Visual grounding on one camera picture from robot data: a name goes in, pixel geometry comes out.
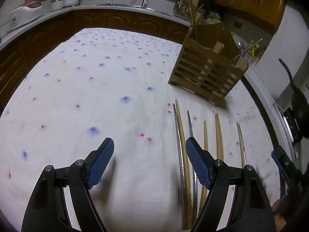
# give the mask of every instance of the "wooden chopstick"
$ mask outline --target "wooden chopstick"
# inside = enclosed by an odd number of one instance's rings
[[[207,126],[206,121],[204,121],[204,150],[208,151],[208,136],[207,136]],[[207,198],[207,188],[202,185],[202,192],[200,193],[200,209],[199,213],[201,212],[203,205]]]
[[[188,162],[188,155],[186,152],[186,142],[184,138],[183,126],[180,116],[180,110],[178,105],[178,100],[175,100],[176,104],[176,112],[177,112],[177,120],[178,120],[178,128],[179,128],[179,137],[180,137],[180,144],[183,156],[183,170],[184,170],[184,185],[185,191],[187,195],[187,227],[186,230],[192,228],[192,204],[191,204],[191,183],[190,183],[190,171],[189,171],[189,162]]]
[[[241,133],[239,123],[237,122],[236,125],[237,125],[237,130],[238,130],[238,138],[239,138],[239,146],[240,146],[241,167],[244,168],[246,165],[246,153],[245,153],[244,139]]]
[[[216,137],[217,137],[217,159],[224,161],[221,125],[218,113],[215,114],[215,120],[216,120]]]
[[[197,29],[196,29],[196,23],[195,23],[195,15],[194,15],[194,6],[193,6],[193,3],[192,3],[192,0],[189,0],[189,5],[190,5],[191,23],[192,23],[192,27],[193,27],[194,40],[198,41]]]

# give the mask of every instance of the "kitchen sink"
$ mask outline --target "kitchen sink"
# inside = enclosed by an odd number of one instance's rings
[[[154,13],[158,13],[158,14],[161,14],[161,15],[165,15],[165,16],[171,17],[170,14],[168,14],[168,13],[166,13],[164,11],[159,11],[159,10],[155,10],[155,9],[151,9],[151,8],[142,8],[141,6],[135,6],[135,5],[120,4],[120,3],[103,3],[103,4],[98,4],[97,6],[119,6],[119,7],[129,7],[129,8],[145,9],[145,10],[152,11]]]

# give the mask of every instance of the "white tablecloth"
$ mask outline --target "white tablecloth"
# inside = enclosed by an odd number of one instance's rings
[[[186,138],[189,110],[202,147],[203,121],[207,121],[213,157],[214,113],[219,113],[225,162],[240,167],[238,121],[247,163],[259,170],[270,202],[279,198],[271,140],[250,94],[239,81],[226,97],[226,109],[220,109],[169,85],[180,49],[179,44],[148,35],[84,29],[31,70],[0,118],[0,209],[17,230],[46,165],[69,166],[111,137],[114,155],[101,182],[91,190],[107,230],[181,231],[175,99]],[[65,195],[72,225],[79,228],[68,188]],[[230,187],[219,228],[227,222],[232,197]]]

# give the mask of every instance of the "metal pivot screw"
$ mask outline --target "metal pivot screw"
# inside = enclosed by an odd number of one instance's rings
[[[246,165],[246,168],[247,168],[249,171],[252,171],[252,170],[254,169],[254,167],[251,166],[251,165]]]
[[[75,165],[80,166],[84,163],[83,159],[78,159],[77,161],[75,161]]]
[[[50,170],[52,170],[53,166],[52,165],[48,165],[45,167],[45,171],[49,172]]]
[[[220,160],[220,159],[216,159],[216,160],[214,161],[214,163],[215,163],[217,166],[222,166],[222,165],[223,165],[223,161]]]

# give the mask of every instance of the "metal rod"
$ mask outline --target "metal rod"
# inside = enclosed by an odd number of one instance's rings
[[[190,137],[193,137],[192,124],[191,124],[191,119],[190,119],[189,111],[187,111],[187,116],[188,116]]]
[[[238,54],[236,57],[232,58],[230,60],[230,62],[233,62],[236,58],[240,57],[242,54],[244,54],[245,52],[247,52],[248,50],[250,50],[252,47],[254,47],[255,45],[257,45],[260,41],[262,41],[262,39],[258,40],[256,43],[252,44],[251,46],[249,46],[247,49],[245,49],[244,51],[242,51],[240,54]]]
[[[176,114],[175,104],[173,104],[174,109],[174,118],[175,118],[175,126],[176,126],[176,136],[177,136],[177,147],[178,147],[178,158],[179,158],[179,168],[180,168],[180,193],[181,193],[181,227],[182,230],[186,230],[187,227],[187,196],[185,192],[185,185],[184,185],[184,166],[183,166],[183,157],[182,157],[182,150],[181,150],[181,143],[180,143],[180,136],[179,136],[179,128],[178,128],[178,120]]]
[[[246,162],[246,152],[245,152],[245,145],[244,145],[244,139],[243,135],[241,133],[240,125],[237,122],[237,130],[238,130],[238,137],[239,137],[239,146],[240,146],[240,157],[241,157],[241,167],[244,168],[247,164]]]
[[[187,111],[187,116],[188,116],[190,137],[193,137],[192,124],[191,124],[189,111]],[[193,169],[193,205],[192,205],[193,224],[196,221],[196,217],[197,217],[197,175]]]

